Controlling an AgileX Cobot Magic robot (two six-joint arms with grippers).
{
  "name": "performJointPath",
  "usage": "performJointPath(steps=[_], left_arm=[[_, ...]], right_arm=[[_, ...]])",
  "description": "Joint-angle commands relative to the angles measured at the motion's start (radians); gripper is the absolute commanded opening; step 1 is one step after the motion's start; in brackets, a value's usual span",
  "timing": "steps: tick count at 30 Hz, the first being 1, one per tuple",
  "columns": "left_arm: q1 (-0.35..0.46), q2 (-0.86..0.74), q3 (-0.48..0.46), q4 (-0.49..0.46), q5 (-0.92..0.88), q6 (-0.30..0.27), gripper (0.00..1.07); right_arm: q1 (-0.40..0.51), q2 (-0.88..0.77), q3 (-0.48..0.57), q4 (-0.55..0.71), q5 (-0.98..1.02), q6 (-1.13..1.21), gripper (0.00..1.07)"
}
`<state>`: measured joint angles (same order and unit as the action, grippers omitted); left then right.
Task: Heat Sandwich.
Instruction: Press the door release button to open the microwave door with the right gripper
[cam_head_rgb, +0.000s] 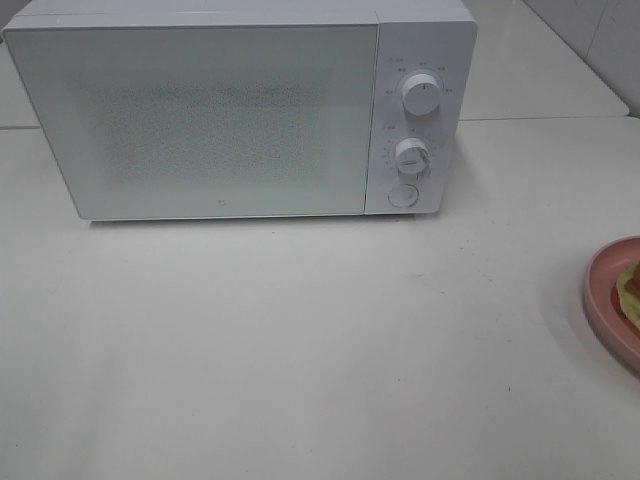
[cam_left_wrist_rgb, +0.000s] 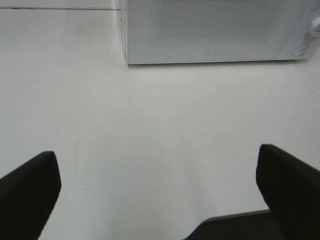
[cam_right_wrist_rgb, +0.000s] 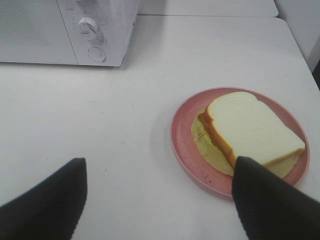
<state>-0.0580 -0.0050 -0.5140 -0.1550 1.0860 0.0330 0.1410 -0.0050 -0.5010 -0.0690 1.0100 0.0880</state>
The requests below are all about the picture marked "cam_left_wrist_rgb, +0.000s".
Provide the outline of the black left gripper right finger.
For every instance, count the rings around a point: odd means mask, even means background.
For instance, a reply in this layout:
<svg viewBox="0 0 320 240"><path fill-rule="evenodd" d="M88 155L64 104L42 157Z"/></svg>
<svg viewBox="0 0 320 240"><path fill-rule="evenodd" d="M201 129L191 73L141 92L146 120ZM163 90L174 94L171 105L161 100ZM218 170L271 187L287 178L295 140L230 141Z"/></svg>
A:
<svg viewBox="0 0 320 240"><path fill-rule="evenodd" d="M320 172L281 148L262 144L256 183L287 240L320 238Z"/></svg>

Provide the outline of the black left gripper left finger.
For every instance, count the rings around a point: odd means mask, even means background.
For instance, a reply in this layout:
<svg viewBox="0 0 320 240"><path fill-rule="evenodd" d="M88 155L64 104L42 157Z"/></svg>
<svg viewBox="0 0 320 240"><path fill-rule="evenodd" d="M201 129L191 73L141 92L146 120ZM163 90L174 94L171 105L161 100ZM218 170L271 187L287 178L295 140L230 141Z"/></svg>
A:
<svg viewBox="0 0 320 240"><path fill-rule="evenodd" d="M0 179L0 238L37 240L62 183L54 152L44 151Z"/></svg>

